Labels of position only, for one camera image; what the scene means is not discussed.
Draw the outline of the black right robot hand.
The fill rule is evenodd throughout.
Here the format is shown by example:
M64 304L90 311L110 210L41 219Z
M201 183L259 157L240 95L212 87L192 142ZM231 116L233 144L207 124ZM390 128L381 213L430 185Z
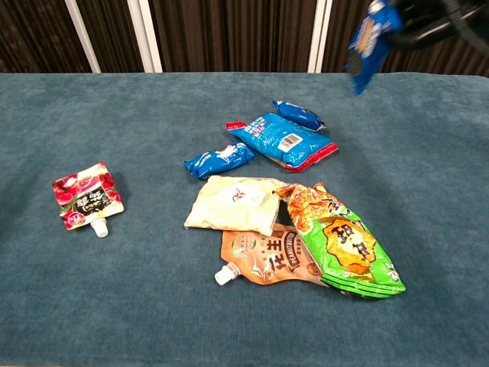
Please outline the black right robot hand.
M470 23L484 7L484 1L388 1L401 18L401 29L383 38L395 49L420 49L459 34L451 16L455 11L462 23Z

